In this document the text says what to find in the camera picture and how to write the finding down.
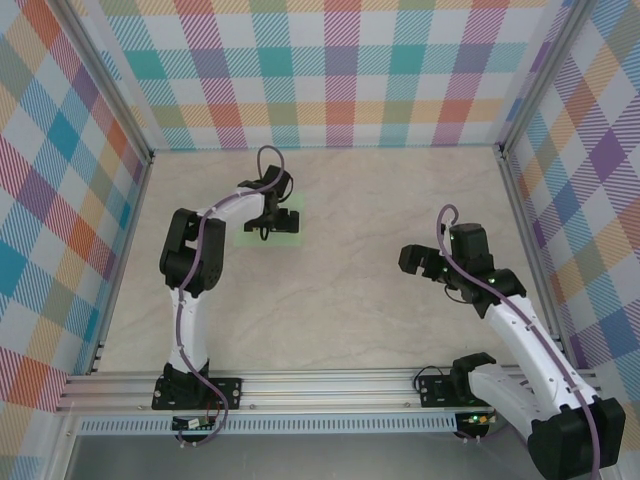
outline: white vent grille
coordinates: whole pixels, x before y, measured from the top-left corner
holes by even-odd
[[[454,432],[454,413],[229,415],[225,434]],[[85,417],[79,435],[174,435],[171,418]]]

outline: plaid wall panel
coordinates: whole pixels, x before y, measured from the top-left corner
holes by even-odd
[[[35,478],[142,163],[44,0],[0,2],[0,479]]]
[[[520,106],[522,102],[527,97],[529,92],[531,91],[531,87],[535,83],[538,78],[538,74],[540,73],[540,69],[545,64],[547,60],[547,56],[551,49],[551,45],[558,37],[558,34],[562,31],[562,27],[564,26],[569,13],[571,12],[571,7],[573,7],[576,0],[563,0],[562,6],[558,10],[555,19],[553,20],[553,24],[551,28],[547,32],[547,35],[544,37],[544,42],[542,42],[542,46],[536,55],[536,59],[531,64],[531,68],[527,73],[524,83],[520,87],[518,91],[518,95],[513,102],[511,109],[509,110],[509,114],[507,115],[507,120],[504,122],[502,126],[502,130],[500,130],[500,134],[498,135],[497,143],[503,143],[511,126],[513,125],[513,121],[516,118],[516,115],[520,111]]]
[[[106,33],[86,8],[98,1]],[[152,141],[196,149],[492,144],[553,2],[75,3],[107,63],[115,36],[151,118],[124,95],[157,125]]]
[[[100,37],[100,35],[98,34],[98,30],[96,28],[95,23],[93,22],[91,17],[88,16],[88,12],[83,2],[84,0],[69,0],[69,3],[73,6],[76,13],[78,13],[78,15],[80,16],[80,19],[82,21],[82,24],[84,25],[85,30],[89,34],[89,37],[93,41],[94,46],[96,47],[96,49],[100,53],[100,56],[102,57],[102,61],[104,62],[104,65],[106,66],[107,70],[111,74],[111,77],[113,78],[118,89],[120,90],[123,100],[125,101],[125,103],[127,103],[127,105],[129,106],[129,109],[131,110],[131,113],[133,114],[136,121],[138,122],[138,126],[140,127],[142,134],[144,135],[149,145],[154,145],[155,141],[154,141],[153,135],[149,131],[149,126],[147,125],[147,122],[144,119],[144,116],[140,112],[139,106],[136,105],[136,102],[133,100],[133,96],[131,95],[131,92],[129,91],[129,88],[127,87],[126,82],[123,80],[122,74],[120,73],[120,70],[116,66],[116,63],[113,57],[111,56],[111,53],[105,46],[102,40],[102,37]]]
[[[624,403],[630,451],[640,450],[639,25],[640,0],[598,3],[512,156],[578,363]]]

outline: black mounting bracket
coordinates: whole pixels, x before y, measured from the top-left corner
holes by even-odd
[[[229,410],[240,408],[241,378],[210,378],[208,362],[199,373],[222,392],[229,404]],[[153,410],[217,410],[218,406],[224,408],[222,399],[193,373],[180,372],[170,363],[165,364],[153,392]]]
[[[477,412],[456,414],[457,430],[462,436],[484,437],[494,414],[486,412],[490,405],[475,397],[469,387],[469,372],[476,367],[496,361],[486,353],[475,353],[453,362],[449,375],[421,375],[418,391],[422,408],[476,407]]]
[[[299,233],[300,213],[287,208],[278,208],[272,215],[263,215],[244,224],[245,232],[266,228],[275,233]]]

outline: plaid wallpaper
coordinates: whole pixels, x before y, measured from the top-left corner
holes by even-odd
[[[150,140],[172,149],[493,144],[501,110],[515,99],[504,105],[509,87],[531,68],[525,51],[551,4],[558,5],[74,3]],[[104,22],[94,10],[88,15],[89,5],[98,5]],[[125,69],[135,85],[122,80]],[[141,98],[132,98],[135,91]]]
[[[544,37],[544,42],[542,42],[542,46],[540,47],[540,50],[536,55],[536,59],[531,64],[531,68],[527,73],[525,81],[520,87],[520,90],[518,91],[518,95],[515,101],[511,105],[511,109],[509,110],[509,114],[507,115],[507,120],[504,122],[504,125],[502,126],[502,130],[498,135],[497,143],[504,142],[507,134],[509,133],[511,126],[513,125],[513,120],[516,118],[516,115],[520,110],[520,106],[522,105],[522,102],[524,101],[526,96],[529,94],[531,87],[533,87],[534,82],[538,78],[538,74],[540,73],[540,69],[542,68],[542,66],[544,65],[547,59],[547,55],[549,54],[551,45],[553,45],[553,42],[555,41],[555,39],[558,37],[558,34],[562,30],[562,27],[564,26],[564,23],[567,20],[569,13],[571,12],[571,7],[575,3],[575,1],[576,0],[562,0],[562,6],[558,10],[558,13],[556,14],[556,17],[553,20],[553,24],[551,25],[551,28],[547,32],[547,35]]]
[[[578,363],[640,450],[640,0],[600,0],[511,159]]]
[[[0,1],[0,479],[34,478],[142,163],[44,0]]]

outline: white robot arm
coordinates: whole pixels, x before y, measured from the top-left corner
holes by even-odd
[[[205,302],[222,275],[226,234],[241,227],[259,229],[263,240],[270,232],[298,233],[299,213],[279,207],[292,188],[292,177],[270,166],[259,180],[240,183],[215,207],[174,213],[160,258],[173,304],[174,336],[152,408],[188,410],[207,405],[211,392],[199,378],[206,379],[209,371]]]
[[[441,225],[441,233],[446,230]],[[599,398],[543,328],[516,275],[494,268],[481,225],[454,225],[446,238],[451,241],[448,258],[438,249],[408,245],[400,254],[400,268],[410,274],[423,268],[423,277],[459,290],[507,344],[531,387],[510,378],[486,353],[469,355],[453,362],[449,376],[461,405],[480,399],[493,406],[527,440],[546,479],[592,471],[598,458],[592,430],[597,432],[599,467],[615,464],[625,422],[618,401]],[[441,245],[447,248],[446,242]]]
[[[208,219],[216,219],[224,222],[225,230],[234,232],[251,220],[261,217],[264,213],[265,196],[261,194],[241,196],[242,192],[250,191],[247,187],[239,187],[234,193],[236,198],[228,201],[215,212],[208,216]],[[197,212],[198,222],[208,209],[201,209]],[[178,287],[171,288],[171,303],[173,305],[173,329],[175,332],[176,319],[178,316],[179,291]],[[181,331],[184,353],[189,358],[196,370],[200,371],[208,362],[206,339],[207,339],[207,308],[206,299],[209,291],[205,290],[197,296],[191,292],[184,292],[184,305],[182,310]],[[173,336],[173,346],[169,363],[175,370],[189,372],[187,365],[180,356],[177,338]]]

